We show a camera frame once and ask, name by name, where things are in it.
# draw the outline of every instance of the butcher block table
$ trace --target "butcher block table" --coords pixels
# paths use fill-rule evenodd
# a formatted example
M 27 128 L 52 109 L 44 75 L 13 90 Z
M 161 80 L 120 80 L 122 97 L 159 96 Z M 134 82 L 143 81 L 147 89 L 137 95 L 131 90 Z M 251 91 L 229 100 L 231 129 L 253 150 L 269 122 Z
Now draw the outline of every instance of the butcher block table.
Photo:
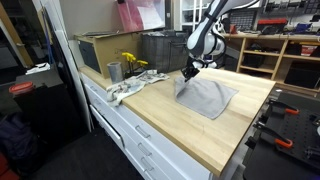
M 81 68 L 80 72 L 104 89 L 111 85 L 110 79 L 103 79 L 88 68 Z M 197 78 L 238 90 L 223 113 L 212 120 L 175 101 L 175 78 L 182 75 L 180 71 L 168 75 L 170 79 L 146 85 L 123 99 L 122 104 L 219 177 L 275 82 L 225 70 L 202 69 Z

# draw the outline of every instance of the backpack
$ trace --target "backpack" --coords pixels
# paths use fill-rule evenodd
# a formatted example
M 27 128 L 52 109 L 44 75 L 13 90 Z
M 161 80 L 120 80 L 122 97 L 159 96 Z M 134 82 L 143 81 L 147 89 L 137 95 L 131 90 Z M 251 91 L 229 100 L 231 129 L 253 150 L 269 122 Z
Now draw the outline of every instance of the backpack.
M 7 115 L 0 121 L 0 149 L 11 168 L 22 176 L 36 171 L 44 161 L 41 142 L 22 113 Z

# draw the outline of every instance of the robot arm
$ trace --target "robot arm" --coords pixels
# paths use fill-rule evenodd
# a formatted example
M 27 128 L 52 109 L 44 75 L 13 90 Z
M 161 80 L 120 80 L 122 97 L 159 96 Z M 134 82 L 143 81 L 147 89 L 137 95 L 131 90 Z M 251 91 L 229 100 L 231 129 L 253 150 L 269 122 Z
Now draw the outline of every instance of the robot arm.
M 190 55 L 187 66 L 181 70 L 187 82 L 199 73 L 198 68 L 216 67 L 213 60 L 202 60 L 202 55 L 212 54 L 222 57 L 226 50 L 226 43 L 221 34 L 216 30 L 214 24 L 218 17 L 231 10 L 250 3 L 252 0 L 213 0 L 205 11 L 196 30 L 190 35 L 187 47 Z

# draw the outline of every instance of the gray cloth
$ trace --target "gray cloth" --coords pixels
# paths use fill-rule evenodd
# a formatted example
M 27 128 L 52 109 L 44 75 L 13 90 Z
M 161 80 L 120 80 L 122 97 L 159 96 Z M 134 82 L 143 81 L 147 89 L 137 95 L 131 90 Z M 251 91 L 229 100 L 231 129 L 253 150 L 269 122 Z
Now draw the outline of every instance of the gray cloth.
M 210 119 L 217 118 L 238 92 L 221 83 L 192 78 L 187 83 L 183 77 L 175 80 L 176 101 Z

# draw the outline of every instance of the crumpled cloth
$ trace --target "crumpled cloth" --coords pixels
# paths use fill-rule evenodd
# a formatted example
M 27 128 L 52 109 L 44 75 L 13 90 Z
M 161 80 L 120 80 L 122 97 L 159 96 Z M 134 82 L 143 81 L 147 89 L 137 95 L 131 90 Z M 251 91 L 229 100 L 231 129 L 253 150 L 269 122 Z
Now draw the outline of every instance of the crumpled cloth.
M 122 99 L 139 92 L 146 84 L 152 84 L 160 80 L 169 79 L 163 73 L 158 74 L 157 70 L 148 70 L 139 76 L 133 76 L 117 84 L 109 86 L 107 90 L 107 103 L 109 106 L 119 106 Z
M 185 83 L 184 80 L 175 79 L 176 101 L 210 119 L 217 118 L 238 92 L 215 81 L 192 78 Z

